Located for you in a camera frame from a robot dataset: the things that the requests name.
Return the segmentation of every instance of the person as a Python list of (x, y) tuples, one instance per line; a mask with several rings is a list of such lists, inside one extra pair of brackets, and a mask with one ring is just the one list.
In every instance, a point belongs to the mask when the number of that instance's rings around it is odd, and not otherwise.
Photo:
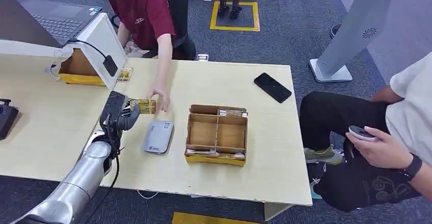
[[(432, 52), (394, 75), (370, 100), (325, 92), (306, 95), (299, 118), (306, 163), (329, 164), (321, 179), (311, 183), (312, 196), (344, 211), (420, 194), (432, 201), (431, 85)], [(379, 140), (356, 139), (348, 132), (351, 125)], [(341, 153), (330, 144), (331, 131), (354, 144), (352, 161), (341, 164)], [(422, 165), (410, 179), (405, 173), (417, 158)]]
[(109, 0), (120, 18), (117, 36), (129, 57), (141, 57), (142, 50), (158, 50), (156, 79), (147, 93), (150, 99), (158, 94), (162, 109), (170, 105), (166, 80), (173, 56), (172, 40), (176, 33), (167, 0)]

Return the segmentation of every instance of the phone screen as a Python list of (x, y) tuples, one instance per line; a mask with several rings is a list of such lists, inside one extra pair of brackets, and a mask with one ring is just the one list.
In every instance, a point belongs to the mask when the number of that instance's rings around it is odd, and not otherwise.
[(259, 77), (255, 78), (254, 83), (279, 103), (283, 103), (292, 94), (290, 90), (267, 73), (262, 73)]

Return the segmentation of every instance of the white controller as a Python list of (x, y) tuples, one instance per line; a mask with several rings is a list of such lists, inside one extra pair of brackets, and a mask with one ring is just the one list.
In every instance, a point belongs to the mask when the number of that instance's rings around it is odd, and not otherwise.
[(358, 126), (349, 126), (348, 130), (353, 136), (355, 136), (356, 138), (358, 138), (360, 140), (364, 140), (364, 141), (368, 141), (368, 142), (377, 142), (378, 141), (378, 138), (367, 133), (367, 131), (365, 129), (360, 128)]

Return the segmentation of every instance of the light wooden tabletop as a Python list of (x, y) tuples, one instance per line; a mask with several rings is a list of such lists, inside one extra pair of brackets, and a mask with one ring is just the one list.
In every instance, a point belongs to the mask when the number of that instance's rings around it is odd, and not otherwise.
[[(129, 59), (129, 82), (115, 90), (145, 98), (154, 80), (157, 60)], [(293, 91), (289, 66), (174, 61), (171, 112), (141, 115), (124, 132), (118, 188), (196, 194), (260, 202), (312, 205), (294, 94), (279, 104), (253, 84), (268, 73)], [(188, 109), (191, 104), (244, 107), (249, 112), (247, 161), (244, 167), (187, 163), (184, 158)], [(175, 132), (166, 155), (141, 149), (153, 118), (174, 121)], [(102, 184), (109, 186), (115, 165)]]
[(55, 81), (44, 72), (53, 61), (0, 54), (0, 98), (20, 112), (0, 141), (0, 175), (63, 180), (102, 112), (110, 91)]

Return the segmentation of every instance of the hand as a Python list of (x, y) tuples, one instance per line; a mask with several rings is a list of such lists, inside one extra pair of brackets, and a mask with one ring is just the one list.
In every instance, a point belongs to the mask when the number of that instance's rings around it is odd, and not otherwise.
[(162, 99), (162, 110), (167, 112), (170, 108), (170, 96), (165, 91), (165, 85), (161, 81), (155, 81), (155, 83), (150, 87), (149, 92), (147, 93), (147, 99), (151, 99), (154, 95), (158, 94), (159, 99)]
[(347, 132), (346, 137), (365, 157), (369, 164), (388, 169), (405, 169), (413, 161), (413, 155), (402, 143), (398, 142), (391, 135), (375, 128), (365, 126), (369, 134), (379, 138), (377, 142), (368, 142), (357, 139)]

